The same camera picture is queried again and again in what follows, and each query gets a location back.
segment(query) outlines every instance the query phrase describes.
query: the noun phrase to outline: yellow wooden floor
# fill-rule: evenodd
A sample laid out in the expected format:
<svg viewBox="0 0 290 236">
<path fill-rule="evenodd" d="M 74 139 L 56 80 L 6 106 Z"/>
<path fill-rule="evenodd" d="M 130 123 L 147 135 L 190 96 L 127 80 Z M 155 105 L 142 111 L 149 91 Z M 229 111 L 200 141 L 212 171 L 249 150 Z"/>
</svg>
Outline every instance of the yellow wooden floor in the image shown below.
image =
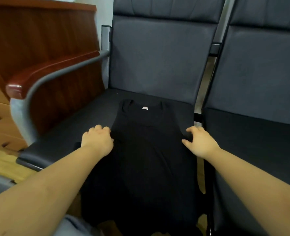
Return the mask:
<svg viewBox="0 0 290 236">
<path fill-rule="evenodd" d="M 0 175 L 13 179 L 16 183 L 19 183 L 33 174 L 36 174 L 35 171 L 30 170 L 26 167 L 16 164 L 16 157 L 12 155 L 7 155 L 6 153 L 0 151 Z M 205 184 L 204 184 L 204 170 L 203 170 L 203 161 L 198 159 L 198 184 L 203 193 L 205 193 Z M 70 206 L 68 214 L 79 217 L 80 216 L 80 196 L 78 195 L 72 205 Z M 206 215 L 202 215 L 197 224 L 198 228 L 202 231 L 205 236 L 206 227 L 207 227 L 207 218 Z M 115 227 L 115 223 L 112 221 L 104 222 L 99 225 L 103 230 L 106 236 L 119 236 L 121 235 Z M 162 235 L 160 233 L 153 234 L 153 236 Z"/>
</svg>

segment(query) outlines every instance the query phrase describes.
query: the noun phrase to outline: person's left hand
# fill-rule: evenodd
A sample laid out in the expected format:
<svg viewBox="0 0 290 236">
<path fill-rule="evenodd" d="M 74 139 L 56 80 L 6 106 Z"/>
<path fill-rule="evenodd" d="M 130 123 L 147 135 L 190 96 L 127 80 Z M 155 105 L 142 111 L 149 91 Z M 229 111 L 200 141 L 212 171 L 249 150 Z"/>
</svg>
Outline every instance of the person's left hand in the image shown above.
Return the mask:
<svg viewBox="0 0 290 236">
<path fill-rule="evenodd" d="M 108 155 L 113 148 L 113 139 L 110 136 L 110 128 L 96 125 L 85 132 L 82 137 L 81 147 L 90 148 L 103 158 Z"/>
</svg>

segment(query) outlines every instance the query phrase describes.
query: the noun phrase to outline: chair backrest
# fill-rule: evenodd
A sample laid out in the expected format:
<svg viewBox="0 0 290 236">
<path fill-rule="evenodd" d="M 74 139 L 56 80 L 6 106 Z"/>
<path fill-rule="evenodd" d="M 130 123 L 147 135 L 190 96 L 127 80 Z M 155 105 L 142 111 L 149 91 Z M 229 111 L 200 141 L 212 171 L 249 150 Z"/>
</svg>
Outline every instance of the chair backrest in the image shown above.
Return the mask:
<svg viewBox="0 0 290 236">
<path fill-rule="evenodd" d="M 236 0 L 205 106 L 290 124 L 290 0 Z"/>
<path fill-rule="evenodd" d="M 194 104 L 225 0 L 114 0 L 109 87 Z"/>
</svg>

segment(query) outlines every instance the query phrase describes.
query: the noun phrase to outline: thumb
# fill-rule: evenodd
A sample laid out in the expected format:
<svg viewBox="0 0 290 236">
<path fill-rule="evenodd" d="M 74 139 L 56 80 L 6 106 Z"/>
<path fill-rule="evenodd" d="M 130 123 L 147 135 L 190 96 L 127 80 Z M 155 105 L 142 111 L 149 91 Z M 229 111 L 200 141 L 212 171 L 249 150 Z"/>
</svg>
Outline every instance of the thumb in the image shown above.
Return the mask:
<svg viewBox="0 0 290 236">
<path fill-rule="evenodd" d="M 190 150 L 192 143 L 188 140 L 183 139 L 182 143 Z"/>
</svg>

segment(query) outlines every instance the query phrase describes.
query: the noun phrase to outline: hand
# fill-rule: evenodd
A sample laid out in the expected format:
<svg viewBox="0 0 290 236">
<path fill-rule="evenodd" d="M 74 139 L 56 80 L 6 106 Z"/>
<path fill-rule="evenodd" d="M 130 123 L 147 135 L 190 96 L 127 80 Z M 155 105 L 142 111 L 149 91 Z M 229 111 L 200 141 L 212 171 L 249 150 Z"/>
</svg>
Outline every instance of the hand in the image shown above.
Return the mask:
<svg viewBox="0 0 290 236">
<path fill-rule="evenodd" d="M 101 125 L 92 127 L 82 137 L 81 147 L 91 148 L 100 158 L 108 155 L 113 148 L 113 139 L 110 137 L 110 128 Z"/>
<path fill-rule="evenodd" d="M 212 155 L 212 152 L 220 149 L 217 142 L 202 127 L 189 127 L 187 132 L 193 135 L 193 141 L 182 140 L 183 144 L 196 156 L 206 159 Z"/>
</svg>

